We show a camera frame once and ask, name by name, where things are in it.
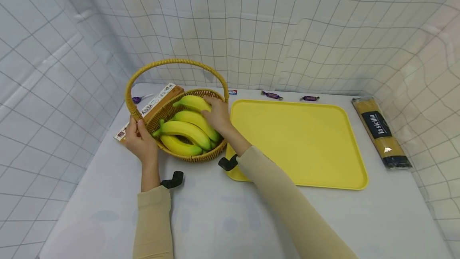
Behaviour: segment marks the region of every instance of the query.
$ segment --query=banana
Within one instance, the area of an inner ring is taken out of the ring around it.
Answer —
[[[220,134],[206,122],[206,119],[204,119],[204,117],[201,114],[196,113],[194,111],[180,111],[175,114],[172,120],[179,122],[188,122],[198,126],[214,142],[217,142],[220,139]]]
[[[184,143],[174,135],[161,135],[160,140],[167,149],[182,156],[196,156],[203,152],[199,146]]]
[[[204,150],[211,150],[211,140],[200,128],[188,122],[165,122],[152,136],[181,135]]]
[[[178,102],[175,102],[172,106],[178,107],[183,105],[188,109],[201,112],[202,110],[211,111],[211,105],[209,105],[203,98],[195,95],[186,95],[182,97]]]

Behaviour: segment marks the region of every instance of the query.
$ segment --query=white table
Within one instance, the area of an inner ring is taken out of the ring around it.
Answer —
[[[137,84],[133,95],[161,89],[162,84]],[[292,102],[306,95],[277,93]],[[259,90],[238,90],[230,95],[230,104],[238,99],[271,100]],[[351,99],[321,94],[320,103],[347,111],[369,185],[362,191],[299,188],[361,259],[452,258],[411,173],[385,170]],[[121,108],[43,247],[41,259],[131,257],[140,164],[112,138],[128,118],[127,108]],[[287,232],[254,185],[227,177],[218,159],[193,164],[161,152],[163,179],[176,170],[185,173],[184,184],[172,189],[175,258],[297,258]]]

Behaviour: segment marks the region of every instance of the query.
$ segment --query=yellow plastic tray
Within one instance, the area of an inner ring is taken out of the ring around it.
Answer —
[[[296,185],[361,190],[367,186],[348,116],[334,105],[238,100],[233,125]],[[227,159],[235,151],[227,146]],[[238,166],[227,175],[250,181]]]

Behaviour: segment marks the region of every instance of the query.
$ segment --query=spaghetti package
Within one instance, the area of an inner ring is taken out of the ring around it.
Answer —
[[[367,134],[377,149],[387,169],[406,169],[412,165],[396,138],[391,134],[381,114],[380,107],[373,98],[355,98],[351,101],[359,114]]]

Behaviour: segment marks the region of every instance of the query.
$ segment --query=left hand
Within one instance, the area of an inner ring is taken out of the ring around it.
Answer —
[[[145,128],[145,123],[142,119],[136,123],[133,116],[130,117],[126,128],[125,143],[128,150],[141,160],[142,166],[156,165],[158,163],[157,142]]]

